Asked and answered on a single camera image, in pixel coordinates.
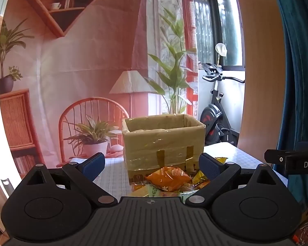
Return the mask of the yellow snack bag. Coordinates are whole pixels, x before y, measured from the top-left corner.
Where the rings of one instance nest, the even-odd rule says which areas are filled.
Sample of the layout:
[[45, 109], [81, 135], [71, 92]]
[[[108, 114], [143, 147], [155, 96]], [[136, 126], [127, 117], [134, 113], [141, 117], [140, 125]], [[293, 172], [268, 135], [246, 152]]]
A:
[[[222, 164], [225, 164], [225, 162], [228, 158], [214, 157], [214, 159], [216, 159], [217, 161], [219, 161]], [[192, 185], [193, 185], [193, 189], [195, 189], [195, 190], [201, 189], [209, 183], [210, 183], [210, 180], [200, 170], [192, 178]]]

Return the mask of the orange chip bag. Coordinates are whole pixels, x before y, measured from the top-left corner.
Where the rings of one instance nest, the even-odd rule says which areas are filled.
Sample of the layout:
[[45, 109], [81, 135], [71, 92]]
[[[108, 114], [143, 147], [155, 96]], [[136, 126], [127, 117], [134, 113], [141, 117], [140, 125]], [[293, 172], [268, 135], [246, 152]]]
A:
[[191, 177], [179, 167], [162, 167], [148, 175], [146, 180], [160, 190], [174, 192], [190, 183]]

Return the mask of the brown cardboard box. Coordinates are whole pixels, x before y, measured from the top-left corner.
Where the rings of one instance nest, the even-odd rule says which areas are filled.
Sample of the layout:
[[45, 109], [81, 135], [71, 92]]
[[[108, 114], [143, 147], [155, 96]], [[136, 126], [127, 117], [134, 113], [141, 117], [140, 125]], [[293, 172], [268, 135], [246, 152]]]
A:
[[162, 114], [122, 121], [124, 163], [130, 184], [162, 167], [179, 167], [188, 175], [199, 170], [205, 125], [188, 114]]

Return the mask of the checkered bed sheet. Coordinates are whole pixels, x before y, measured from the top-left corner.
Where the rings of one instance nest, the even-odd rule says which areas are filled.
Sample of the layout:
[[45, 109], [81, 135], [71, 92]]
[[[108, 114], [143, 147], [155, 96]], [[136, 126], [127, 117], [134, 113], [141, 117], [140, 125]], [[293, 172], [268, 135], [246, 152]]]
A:
[[[246, 169], [254, 169], [261, 163], [261, 161], [228, 142], [205, 146], [204, 152], [215, 158], [225, 157], [227, 161], [234, 162]], [[93, 180], [93, 183], [100, 186], [118, 200], [122, 196], [126, 196], [132, 192], [123, 157], [106, 158], [105, 168]]]

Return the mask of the black exercise bike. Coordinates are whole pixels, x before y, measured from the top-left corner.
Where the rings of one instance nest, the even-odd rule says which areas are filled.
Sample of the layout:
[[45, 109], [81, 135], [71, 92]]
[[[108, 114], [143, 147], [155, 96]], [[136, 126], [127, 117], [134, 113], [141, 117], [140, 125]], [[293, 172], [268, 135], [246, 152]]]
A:
[[220, 57], [226, 57], [228, 52], [224, 43], [217, 43], [215, 51], [217, 53], [217, 62], [215, 64], [199, 63], [206, 72], [202, 79], [215, 84], [215, 87], [210, 91], [212, 94], [211, 103], [203, 109], [200, 117], [200, 122], [206, 127], [205, 144], [209, 146], [220, 142], [228, 142], [233, 146], [237, 146], [239, 133], [232, 129], [223, 109], [221, 100], [224, 94], [218, 91], [218, 83], [229, 79], [244, 84], [245, 80], [223, 75]]

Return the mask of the wooden panel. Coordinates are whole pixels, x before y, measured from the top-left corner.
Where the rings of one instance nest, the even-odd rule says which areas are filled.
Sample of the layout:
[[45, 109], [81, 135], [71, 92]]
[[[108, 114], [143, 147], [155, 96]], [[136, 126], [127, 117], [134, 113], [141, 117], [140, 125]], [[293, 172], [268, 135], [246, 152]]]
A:
[[245, 97], [238, 148], [264, 160], [277, 147], [285, 92], [285, 47], [277, 0], [238, 0], [245, 49]]

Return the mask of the printed room backdrop cloth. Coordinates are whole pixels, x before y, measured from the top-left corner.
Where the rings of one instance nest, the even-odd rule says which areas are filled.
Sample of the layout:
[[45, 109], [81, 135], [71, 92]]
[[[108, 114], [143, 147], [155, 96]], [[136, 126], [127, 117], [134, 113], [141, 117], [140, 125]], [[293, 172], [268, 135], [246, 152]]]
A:
[[0, 109], [21, 176], [121, 134], [76, 140], [89, 120], [192, 114], [197, 74], [193, 0], [8, 0], [0, 34]]

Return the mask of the teal curtain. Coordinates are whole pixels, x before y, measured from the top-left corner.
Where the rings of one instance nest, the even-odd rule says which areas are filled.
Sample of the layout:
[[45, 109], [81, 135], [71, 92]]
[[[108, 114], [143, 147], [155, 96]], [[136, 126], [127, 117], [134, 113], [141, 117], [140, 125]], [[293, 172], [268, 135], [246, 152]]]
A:
[[285, 45], [285, 94], [278, 150], [308, 148], [308, 0], [277, 0]]

